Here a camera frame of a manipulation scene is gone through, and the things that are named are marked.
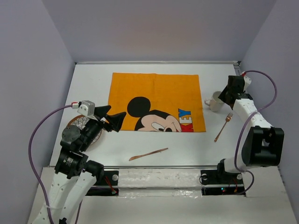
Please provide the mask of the floral patterned ceramic plate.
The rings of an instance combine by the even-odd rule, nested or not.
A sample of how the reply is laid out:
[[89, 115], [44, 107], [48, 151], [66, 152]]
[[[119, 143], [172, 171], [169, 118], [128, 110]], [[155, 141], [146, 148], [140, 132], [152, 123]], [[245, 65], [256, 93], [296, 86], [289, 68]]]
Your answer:
[[[83, 116], [83, 115], [78, 115], [76, 117], [74, 117], [73, 119], [71, 119], [67, 126], [77, 126], [80, 130], [82, 130], [87, 122], [89, 121], [89, 118]], [[101, 137], [102, 134], [102, 130], [97, 134], [97, 136], [93, 139], [93, 141], [91, 142], [91, 145], [95, 144]]]

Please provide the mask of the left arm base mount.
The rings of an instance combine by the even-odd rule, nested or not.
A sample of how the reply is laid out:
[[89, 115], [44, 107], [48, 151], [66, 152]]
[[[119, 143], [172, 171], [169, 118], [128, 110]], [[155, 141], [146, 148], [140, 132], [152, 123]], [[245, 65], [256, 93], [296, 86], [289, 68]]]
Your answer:
[[118, 196], [118, 180], [118, 170], [106, 170], [103, 178], [88, 190], [86, 196]]

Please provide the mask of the copper fork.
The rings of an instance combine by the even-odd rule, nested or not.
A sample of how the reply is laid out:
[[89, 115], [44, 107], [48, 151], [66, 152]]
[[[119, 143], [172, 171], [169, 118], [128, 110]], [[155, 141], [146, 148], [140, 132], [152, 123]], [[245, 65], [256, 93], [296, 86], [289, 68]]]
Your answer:
[[218, 139], [219, 139], [219, 137], [220, 137], [223, 129], [225, 128], [226, 124], [232, 119], [232, 117], [233, 117], [233, 113], [232, 112], [227, 115], [227, 117], [225, 118], [225, 123], [222, 126], [221, 130], [219, 131], [219, 133], [217, 134], [217, 136], [215, 137], [214, 142], [218, 141]]

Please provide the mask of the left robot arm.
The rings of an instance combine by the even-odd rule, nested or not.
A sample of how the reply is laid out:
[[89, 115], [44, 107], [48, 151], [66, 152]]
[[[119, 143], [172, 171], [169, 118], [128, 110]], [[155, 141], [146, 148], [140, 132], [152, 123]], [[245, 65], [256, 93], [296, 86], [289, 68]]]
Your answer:
[[36, 133], [51, 115], [66, 108], [77, 110], [79, 114], [88, 118], [88, 122], [83, 128], [69, 125], [62, 131], [60, 155], [54, 168], [53, 181], [49, 191], [45, 189], [33, 164], [31, 148], [34, 134], [29, 139], [29, 163], [45, 199], [40, 212], [33, 221], [35, 224], [66, 224], [71, 220], [88, 190], [93, 185], [101, 183], [104, 176], [104, 166], [89, 160], [84, 152], [102, 130], [120, 131], [126, 116], [126, 112], [108, 115], [111, 109], [109, 105], [96, 107], [93, 102], [88, 100], [73, 102], [52, 111], [40, 121], [33, 132]]

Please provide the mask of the yellow Mickey Mouse placemat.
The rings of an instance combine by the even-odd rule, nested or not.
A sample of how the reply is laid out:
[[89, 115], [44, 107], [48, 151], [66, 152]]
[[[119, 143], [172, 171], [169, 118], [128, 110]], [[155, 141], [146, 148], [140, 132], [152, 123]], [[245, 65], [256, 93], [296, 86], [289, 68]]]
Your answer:
[[108, 103], [123, 131], [206, 131], [198, 75], [114, 73]]

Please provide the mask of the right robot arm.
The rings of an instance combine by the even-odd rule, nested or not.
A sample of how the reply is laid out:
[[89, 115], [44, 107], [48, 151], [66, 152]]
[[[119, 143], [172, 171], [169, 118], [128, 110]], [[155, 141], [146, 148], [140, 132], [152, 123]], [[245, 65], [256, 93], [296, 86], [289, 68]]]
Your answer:
[[257, 167], [276, 167], [281, 161], [285, 133], [262, 116], [263, 108], [256, 108], [253, 98], [246, 93], [250, 83], [245, 74], [229, 76], [219, 96], [244, 122], [240, 134], [247, 134], [244, 142], [241, 136], [238, 138], [234, 156], [218, 163], [215, 178], [221, 183], [230, 180], [232, 174]]

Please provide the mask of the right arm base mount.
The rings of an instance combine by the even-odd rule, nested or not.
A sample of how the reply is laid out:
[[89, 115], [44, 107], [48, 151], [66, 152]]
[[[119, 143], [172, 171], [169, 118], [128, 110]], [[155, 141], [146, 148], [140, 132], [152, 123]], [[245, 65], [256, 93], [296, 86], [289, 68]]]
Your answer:
[[199, 182], [203, 196], [235, 195], [245, 190], [241, 174], [220, 175], [216, 169], [201, 170]]

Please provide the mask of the white ceramic mug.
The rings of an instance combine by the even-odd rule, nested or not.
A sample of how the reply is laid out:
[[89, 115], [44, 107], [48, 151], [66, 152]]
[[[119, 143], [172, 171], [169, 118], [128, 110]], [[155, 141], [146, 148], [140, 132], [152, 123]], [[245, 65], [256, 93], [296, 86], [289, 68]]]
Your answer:
[[212, 94], [210, 99], [204, 100], [205, 105], [213, 112], [218, 112], [224, 105], [224, 102], [219, 99], [220, 94], [221, 91], [216, 91]]

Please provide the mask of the copper butter knife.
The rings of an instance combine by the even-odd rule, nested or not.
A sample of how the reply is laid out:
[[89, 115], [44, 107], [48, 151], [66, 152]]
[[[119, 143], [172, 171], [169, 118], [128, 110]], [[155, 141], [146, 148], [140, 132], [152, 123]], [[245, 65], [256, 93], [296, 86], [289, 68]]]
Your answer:
[[148, 155], [152, 155], [152, 154], [160, 153], [160, 152], [163, 152], [163, 151], [165, 151], [165, 150], [168, 150], [168, 148], [159, 149], [159, 150], [156, 150], [156, 151], [147, 153], [147, 154], [136, 155], [136, 156], [131, 157], [131, 158], [129, 159], [129, 161], [133, 161], [133, 160], [136, 160], [136, 159], [139, 159], [139, 158], [148, 156]]

